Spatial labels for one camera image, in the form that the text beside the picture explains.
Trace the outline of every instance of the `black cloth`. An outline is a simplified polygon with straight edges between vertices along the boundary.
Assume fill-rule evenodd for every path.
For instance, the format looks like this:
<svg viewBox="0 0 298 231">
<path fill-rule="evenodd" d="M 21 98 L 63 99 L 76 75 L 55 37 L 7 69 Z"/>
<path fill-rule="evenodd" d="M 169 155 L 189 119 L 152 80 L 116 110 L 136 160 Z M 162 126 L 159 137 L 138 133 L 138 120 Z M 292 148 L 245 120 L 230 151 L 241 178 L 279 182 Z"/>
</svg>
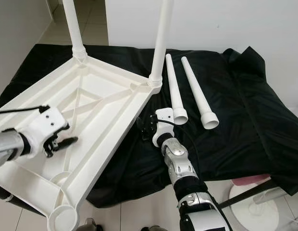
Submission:
<svg viewBox="0 0 298 231">
<path fill-rule="evenodd" d="M 133 73 L 149 76 L 153 49 L 86 46 L 88 55 Z M 182 101 L 189 121 L 174 129 L 189 150 L 189 158 L 204 180 L 226 180 L 269 173 L 288 194 L 298 191 L 298 118 L 279 100 L 266 82 L 264 60 L 252 48 L 242 54 L 227 49 L 168 50 L 172 55 Z M 188 84 L 181 57 L 186 56 L 202 90 L 220 120 L 205 130 Z M 71 46 L 34 46 L 0 96 L 0 107 L 72 57 Z M 153 95 L 140 117 L 149 127 L 155 110 L 171 107 L 166 67 L 163 87 Z M 119 146 L 87 199 L 97 207 L 140 198 L 170 183 L 158 148 L 143 141 L 136 124 Z"/>
</svg>

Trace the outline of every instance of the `white pole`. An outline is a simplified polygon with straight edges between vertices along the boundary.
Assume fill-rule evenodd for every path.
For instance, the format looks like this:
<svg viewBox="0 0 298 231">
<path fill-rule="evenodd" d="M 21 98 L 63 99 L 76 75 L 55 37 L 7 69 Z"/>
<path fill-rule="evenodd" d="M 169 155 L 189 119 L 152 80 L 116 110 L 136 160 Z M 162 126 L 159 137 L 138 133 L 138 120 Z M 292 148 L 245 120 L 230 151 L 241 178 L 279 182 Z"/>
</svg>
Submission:
<svg viewBox="0 0 298 231">
<path fill-rule="evenodd" d="M 174 65 L 170 54 L 166 55 L 167 75 L 169 82 L 170 97 L 172 108 L 174 110 L 174 123 L 178 125 L 185 124 L 188 120 L 186 110 L 183 108 L 181 95 L 174 72 Z"/>
<path fill-rule="evenodd" d="M 219 121 L 217 119 L 217 116 L 215 113 L 212 112 L 205 95 L 203 94 L 199 83 L 197 82 L 197 79 L 194 75 L 194 72 L 187 60 L 186 57 L 181 58 L 183 68 L 186 72 L 186 76 L 188 79 L 188 82 L 191 86 L 194 98 L 197 103 L 197 107 L 199 109 L 200 115 L 201 115 L 201 122 L 205 129 L 213 129 L 218 126 Z"/>
<path fill-rule="evenodd" d="M 166 41 L 172 18 L 174 0 L 163 0 L 160 14 L 158 35 L 152 62 L 149 84 L 154 88 L 162 86 L 162 70 L 166 53 Z"/>
<path fill-rule="evenodd" d="M 87 53 L 82 42 L 73 0 L 62 0 L 62 3 L 71 37 L 73 56 L 82 61 L 86 58 Z"/>
</svg>

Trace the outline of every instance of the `pink object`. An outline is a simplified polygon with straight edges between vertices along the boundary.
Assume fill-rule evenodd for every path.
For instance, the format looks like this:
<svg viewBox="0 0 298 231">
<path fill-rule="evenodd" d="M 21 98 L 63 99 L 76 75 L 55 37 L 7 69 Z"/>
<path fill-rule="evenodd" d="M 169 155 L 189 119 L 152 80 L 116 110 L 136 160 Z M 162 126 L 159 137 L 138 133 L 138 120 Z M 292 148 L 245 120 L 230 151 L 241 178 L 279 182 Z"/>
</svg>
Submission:
<svg viewBox="0 0 298 231">
<path fill-rule="evenodd" d="M 256 175 L 251 177 L 242 177 L 242 178 L 233 179 L 232 182 L 236 186 L 242 186 L 242 185 L 256 183 L 261 180 L 265 180 L 268 177 L 270 177 L 269 174 L 262 174 L 262 175 Z"/>
</svg>

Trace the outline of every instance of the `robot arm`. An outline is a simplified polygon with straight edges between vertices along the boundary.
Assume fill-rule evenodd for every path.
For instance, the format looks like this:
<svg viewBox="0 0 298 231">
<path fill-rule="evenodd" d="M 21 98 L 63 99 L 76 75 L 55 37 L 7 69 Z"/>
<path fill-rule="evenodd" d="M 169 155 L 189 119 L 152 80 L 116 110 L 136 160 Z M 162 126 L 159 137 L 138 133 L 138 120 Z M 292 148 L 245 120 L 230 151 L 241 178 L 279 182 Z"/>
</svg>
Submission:
<svg viewBox="0 0 298 231">
<path fill-rule="evenodd" d="M 158 120 L 174 122 L 172 108 L 156 111 Z M 180 212 L 181 231 L 230 231 L 226 218 L 197 176 L 187 149 L 173 137 L 173 125 L 158 122 L 153 143 L 161 147 Z"/>
<path fill-rule="evenodd" d="M 68 122 L 58 109 L 46 106 L 26 127 L 0 132 L 0 166 L 22 155 L 34 157 L 43 149 L 47 157 L 52 157 L 53 152 L 77 141 L 77 137 L 71 137 L 57 143 L 57 134 L 68 128 Z"/>
</svg>

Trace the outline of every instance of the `tube opening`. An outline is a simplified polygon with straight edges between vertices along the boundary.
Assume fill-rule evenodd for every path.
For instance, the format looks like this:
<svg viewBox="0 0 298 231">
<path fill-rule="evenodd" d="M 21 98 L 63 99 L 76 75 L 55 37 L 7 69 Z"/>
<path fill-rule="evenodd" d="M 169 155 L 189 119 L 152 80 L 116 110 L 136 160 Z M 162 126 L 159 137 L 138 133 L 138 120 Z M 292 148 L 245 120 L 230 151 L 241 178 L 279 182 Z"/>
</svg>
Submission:
<svg viewBox="0 0 298 231">
<path fill-rule="evenodd" d="M 184 115 L 178 116 L 176 118 L 174 118 L 174 123 L 177 125 L 182 125 L 185 124 L 187 122 L 188 118 L 185 117 Z"/>
<path fill-rule="evenodd" d="M 209 130 L 209 129 L 216 128 L 218 126 L 218 124 L 219 124 L 219 121 L 210 121 L 210 122 L 208 122 L 206 124 L 203 124 L 203 127 L 205 129 L 208 129 Z"/>
</svg>

